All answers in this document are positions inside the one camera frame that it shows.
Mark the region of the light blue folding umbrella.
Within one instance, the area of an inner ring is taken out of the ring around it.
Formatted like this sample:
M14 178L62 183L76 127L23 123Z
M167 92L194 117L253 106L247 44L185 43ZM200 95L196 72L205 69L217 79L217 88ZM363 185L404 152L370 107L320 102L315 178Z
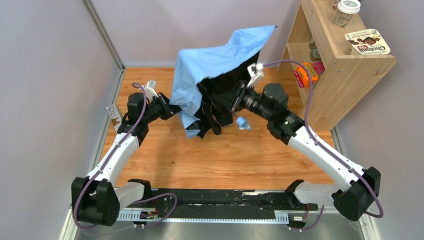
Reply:
M200 133L188 127L198 121L195 113L201 108L202 93L198 84L227 74L258 54L273 34L275 25L235 30L221 46L184 48L178 52L173 75L170 104L181 108L178 113L186 137Z

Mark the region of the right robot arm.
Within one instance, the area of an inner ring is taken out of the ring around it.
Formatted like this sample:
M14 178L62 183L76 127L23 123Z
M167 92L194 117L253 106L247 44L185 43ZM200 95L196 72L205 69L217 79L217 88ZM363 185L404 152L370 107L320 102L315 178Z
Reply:
M295 199L302 204L333 207L351 221L364 214L384 216L378 199L381 173L375 167L365 169L323 141L305 119L289 110L289 97L282 85L269 83L262 93L257 93L241 83L234 94L231 110L246 109L267 120L267 129L274 138L304 154L334 182L331 185L298 180L291 186Z

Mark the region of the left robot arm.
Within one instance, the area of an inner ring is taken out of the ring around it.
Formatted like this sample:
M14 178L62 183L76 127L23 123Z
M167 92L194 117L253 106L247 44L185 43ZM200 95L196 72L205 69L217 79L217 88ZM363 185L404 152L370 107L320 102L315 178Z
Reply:
M161 92L148 98L142 92L128 97L123 116L110 149L98 165L85 177L76 177L71 184L72 216L77 224L89 227L112 226L122 209L141 201L149 192L146 180L131 179L116 188L116 181L130 157L149 132L149 124L157 119L168 120L181 108L170 104Z

